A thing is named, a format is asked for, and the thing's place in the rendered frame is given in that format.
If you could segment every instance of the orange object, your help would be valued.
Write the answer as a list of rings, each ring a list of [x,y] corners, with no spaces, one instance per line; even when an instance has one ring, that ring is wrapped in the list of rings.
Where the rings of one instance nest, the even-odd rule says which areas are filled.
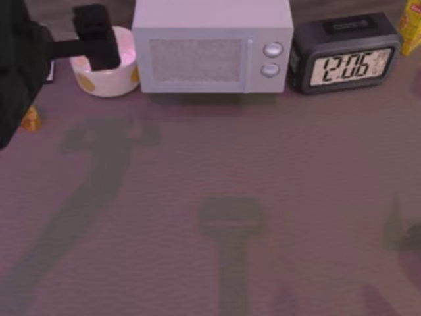
[[[20,125],[28,132],[36,132],[41,128],[41,116],[33,105],[26,112]]]
[[[421,0],[408,0],[399,31],[403,37],[401,53],[408,56],[421,44]]]

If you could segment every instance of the clock button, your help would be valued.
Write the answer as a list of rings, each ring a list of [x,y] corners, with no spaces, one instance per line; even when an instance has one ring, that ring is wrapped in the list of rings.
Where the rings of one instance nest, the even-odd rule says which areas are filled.
[[[281,71],[281,69],[277,64],[265,64],[261,69],[262,75],[267,78],[275,77],[279,74],[279,71]]]
[[[271,43],[266,45],[263,51],[267,57],[274,58],[281,55],[284,48],[279,43]]]

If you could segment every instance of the microwave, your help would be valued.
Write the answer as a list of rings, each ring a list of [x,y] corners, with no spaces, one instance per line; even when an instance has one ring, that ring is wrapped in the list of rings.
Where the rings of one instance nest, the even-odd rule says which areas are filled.
[[[289,0],[137,0],[132,26],[144,93],[280,93]]]

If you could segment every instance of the time digits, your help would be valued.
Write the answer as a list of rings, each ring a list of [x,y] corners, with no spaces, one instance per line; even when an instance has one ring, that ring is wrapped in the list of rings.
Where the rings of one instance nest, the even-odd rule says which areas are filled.
[[[343,63],[345,68],[340,76],[341,79],[350,79],[352,77],[362,78],[367,75],[370,65],[365,62],[365,58],[372,54],[371,51],[365,53],[355,53],[344,58],[343,56],[335,56],[326,59],[323,65],[323,82],[331,82],[335,78],[330,76],[331,72],[339,69]],[[335,61],[335,66],[329,68],[330,61]]]

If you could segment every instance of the black alarm clock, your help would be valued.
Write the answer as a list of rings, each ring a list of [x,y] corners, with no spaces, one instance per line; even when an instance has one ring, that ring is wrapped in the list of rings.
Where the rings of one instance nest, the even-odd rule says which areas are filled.
[[[381,84],[402,37],[384,13],[306,22],[296,27],[289,79],[305,94]]]

